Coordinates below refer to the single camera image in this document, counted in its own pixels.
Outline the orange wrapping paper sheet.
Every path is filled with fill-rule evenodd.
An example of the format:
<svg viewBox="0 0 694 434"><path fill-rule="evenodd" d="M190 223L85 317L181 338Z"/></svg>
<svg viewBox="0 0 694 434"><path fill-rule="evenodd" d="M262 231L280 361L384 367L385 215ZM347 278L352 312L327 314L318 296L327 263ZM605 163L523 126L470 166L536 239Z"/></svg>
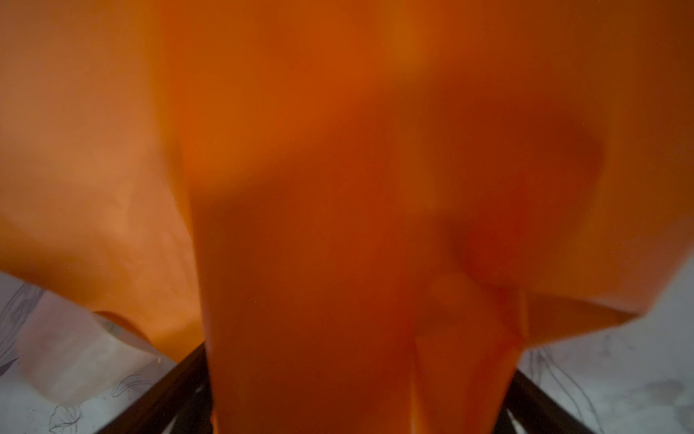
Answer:
<svg viewBox="0 0 694 434"><path fill-rule="evenodd" d="M5 1L1 269L223 433L483 433L693 250L690 1Z"/></svg>

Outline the white ribbon bundle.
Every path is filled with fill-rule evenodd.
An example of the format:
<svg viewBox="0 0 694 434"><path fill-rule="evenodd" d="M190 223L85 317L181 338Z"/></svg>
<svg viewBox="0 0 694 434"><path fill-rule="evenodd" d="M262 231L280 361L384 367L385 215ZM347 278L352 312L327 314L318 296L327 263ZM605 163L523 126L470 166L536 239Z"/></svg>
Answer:
<svg viewBox="0 0 694 434"><path fill-rule="evenodd" d="M21 327L20 371L43 398L84 403L160 357L124 327L46 292Z"/></svg>

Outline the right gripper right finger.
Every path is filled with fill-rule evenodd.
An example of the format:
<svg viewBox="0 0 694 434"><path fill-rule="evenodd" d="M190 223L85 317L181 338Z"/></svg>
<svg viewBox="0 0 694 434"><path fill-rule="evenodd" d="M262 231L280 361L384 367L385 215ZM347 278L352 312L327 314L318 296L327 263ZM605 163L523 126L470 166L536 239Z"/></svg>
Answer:
<svg viewBox="0 0 694 434"><path fill-rule="evenodd" d="M515 434L511 418L531 434L593 434L520 370L511 379L493 433Z"/></svg>

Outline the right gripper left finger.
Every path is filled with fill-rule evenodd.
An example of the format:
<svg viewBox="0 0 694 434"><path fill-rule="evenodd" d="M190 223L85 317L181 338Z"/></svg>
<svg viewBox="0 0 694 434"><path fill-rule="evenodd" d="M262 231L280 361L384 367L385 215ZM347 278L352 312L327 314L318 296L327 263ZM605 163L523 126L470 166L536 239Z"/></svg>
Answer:
<svg viewBox="0 0 694 434"><path fill-rule="evenodd" d="M212 433L213 395L205 345L104 426L112 433Z"/></svg>

